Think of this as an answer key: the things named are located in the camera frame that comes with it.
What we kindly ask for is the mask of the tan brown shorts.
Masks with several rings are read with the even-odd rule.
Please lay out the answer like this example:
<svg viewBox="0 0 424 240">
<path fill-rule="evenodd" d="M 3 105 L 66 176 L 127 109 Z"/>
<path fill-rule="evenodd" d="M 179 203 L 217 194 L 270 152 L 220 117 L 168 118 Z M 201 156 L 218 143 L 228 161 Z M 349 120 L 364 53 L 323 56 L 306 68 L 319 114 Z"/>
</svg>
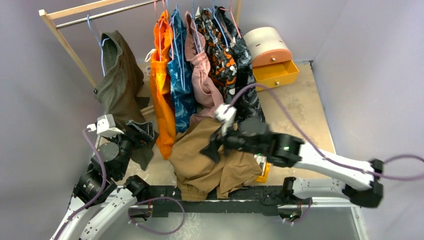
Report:
<svg viewBox="0 0 424 240">
<path fill-rule="evenodd" d="M 219 127 L 219 122 L 206 118 L 176 137 L 168 160 L 184 201 L 202 202 L 211 192 L 216 192 L 219 199 L 227 199 L 231 192 L 252 183 L 262 173 L 251 153 L 232 151 L 225 156 L 220 149 L 218 163 L 200 153 Z"/>
</svg>

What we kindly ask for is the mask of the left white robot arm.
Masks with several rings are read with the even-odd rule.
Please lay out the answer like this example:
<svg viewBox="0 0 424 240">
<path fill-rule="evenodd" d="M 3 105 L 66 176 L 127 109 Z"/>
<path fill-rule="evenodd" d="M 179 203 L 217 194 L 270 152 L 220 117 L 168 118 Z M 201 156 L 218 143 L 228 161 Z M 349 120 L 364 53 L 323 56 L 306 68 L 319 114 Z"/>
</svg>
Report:
<svg viewBox="0 0 424 240">
<path fill-rule="evenodd" d="M 117 127 L 112 115 L 100 116 L 83 130 L 83 136 L 95 132 L 108 141 L 95 147 L 87 171 L 74 186 L 66 214 L 51 237 L 53 240 L 97 240 L 112 224 L 114 217 L 133 204 L 149 199 L 149 185 L 138 176 L 130 176 L 123 187 L 116 185 L 124 178 L 130 159 L 136 152 L 154 142 L 156 133 L 151 121 L 129 120 L 128 129 Z"/>
</svg>

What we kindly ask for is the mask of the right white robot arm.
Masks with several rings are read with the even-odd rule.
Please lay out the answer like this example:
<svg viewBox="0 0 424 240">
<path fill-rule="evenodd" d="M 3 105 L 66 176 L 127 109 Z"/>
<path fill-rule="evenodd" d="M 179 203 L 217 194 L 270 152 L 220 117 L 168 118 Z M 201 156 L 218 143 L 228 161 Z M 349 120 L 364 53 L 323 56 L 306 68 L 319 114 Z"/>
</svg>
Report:
<svg viewBox="0 0 424 240">
<path fill-rule="evenodd" d="M 269 125 L 255 118 L 241 122 L 237 128 L 220 126 L 210 135 L 209 143 L 199 152 L 215 163 L 221 160 L 219 148 L 250 153 L 266 158 L 280 168 L 297 168 L 327 176 L 326 179 L 286 177 L 279 197 L 286 203 L 313 197 L 349 200 L 365 208 L 377 208 L 384 196 L 384 186 L 375 174 L 383 172 L 383 162 L 353 160 L 314 149 L 303 139 L 271 131 Z"/>
</svg>

